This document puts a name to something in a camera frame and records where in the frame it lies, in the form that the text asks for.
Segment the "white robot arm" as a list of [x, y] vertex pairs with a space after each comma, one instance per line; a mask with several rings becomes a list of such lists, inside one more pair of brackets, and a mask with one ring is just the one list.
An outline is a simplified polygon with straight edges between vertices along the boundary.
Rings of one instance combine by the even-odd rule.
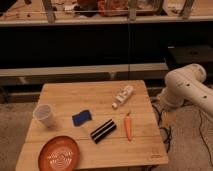
[[164, 78], [165, 88], [159, 94], [161, 105], [171, 110], [188, 100], [213, 119], [213, 89], [203, 84], [205, 80], [206, 70], [199, 64], [189, 64], [168, 72]]

